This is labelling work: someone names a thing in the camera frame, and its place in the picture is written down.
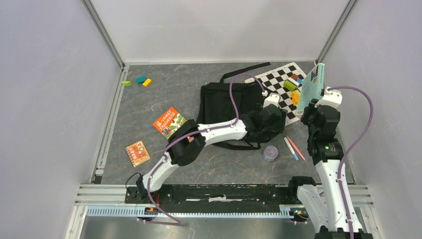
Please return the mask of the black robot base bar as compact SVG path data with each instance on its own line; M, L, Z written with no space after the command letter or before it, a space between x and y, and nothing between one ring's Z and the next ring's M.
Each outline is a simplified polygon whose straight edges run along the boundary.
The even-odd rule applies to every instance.
M316 186L312 177L294 176L288 184L164 184L148 193L142 179L126 186L126 204L155 202L167 213L275 213L298 205L298 187Z

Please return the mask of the teal paperback book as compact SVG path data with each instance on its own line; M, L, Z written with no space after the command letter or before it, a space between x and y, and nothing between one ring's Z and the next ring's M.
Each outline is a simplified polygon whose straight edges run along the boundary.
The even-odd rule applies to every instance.
M313 99L317 99L317 101L322 99L321 93L324 89L324 74L325 64L318 63L303 79L299 102L294 111L296 117L300 118L304 114L305 107Z

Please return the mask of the black student backpack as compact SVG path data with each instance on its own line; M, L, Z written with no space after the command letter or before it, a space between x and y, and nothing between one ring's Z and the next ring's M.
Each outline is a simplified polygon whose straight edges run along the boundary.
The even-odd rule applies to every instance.
M245 145L234 145L225 140L215 143L215 146L229 150L259 150L261 144L267 143L254 140L257 131L254 116L263 109L263 85L256 81L248 84L229 84L225 79L269 65L269 62L265 62L232 71L224 74L219 82L211 82L201 87L200 108L196 120L198 124L225 122L235 119L239 114L239 118L244 120L248 130L243 140Z

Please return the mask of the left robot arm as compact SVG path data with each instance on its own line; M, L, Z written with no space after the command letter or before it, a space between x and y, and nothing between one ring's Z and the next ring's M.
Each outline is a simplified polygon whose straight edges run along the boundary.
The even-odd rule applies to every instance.
M145 203L152 202L164 181L179 167L194 162L209 145L223 143L230 150L260 149L262 143L284 131L286 119L286 110L270 104L220 123L197 124L188 120L169 138L157 164L136 181L137 196Z

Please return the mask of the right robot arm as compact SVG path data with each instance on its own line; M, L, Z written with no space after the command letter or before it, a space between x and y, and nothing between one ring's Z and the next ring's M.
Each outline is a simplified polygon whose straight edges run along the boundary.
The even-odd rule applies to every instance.
M313 99L301 122L308 127L308 153L321 179L323 194L312 177L294 176L288 198L302 203L315 229L316 239L371 239L360 223L348 190L343 148L335 137L340 112Z

